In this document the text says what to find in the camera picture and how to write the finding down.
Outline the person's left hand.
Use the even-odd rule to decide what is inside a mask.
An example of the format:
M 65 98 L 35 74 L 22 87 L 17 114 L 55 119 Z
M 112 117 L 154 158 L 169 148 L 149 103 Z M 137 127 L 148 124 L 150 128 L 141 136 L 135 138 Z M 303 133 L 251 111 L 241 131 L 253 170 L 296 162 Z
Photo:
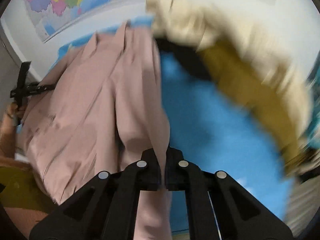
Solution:
M 9 117 L 12 121 L 14 126 L 19 126 L 21 120 L 24 116 L 25 110 L 27 109 L 28 100 L 23 99 L 22 104 L 19 105 L 15 100 L 11 102 L 7 109 L 5 110 L 5 116 Z

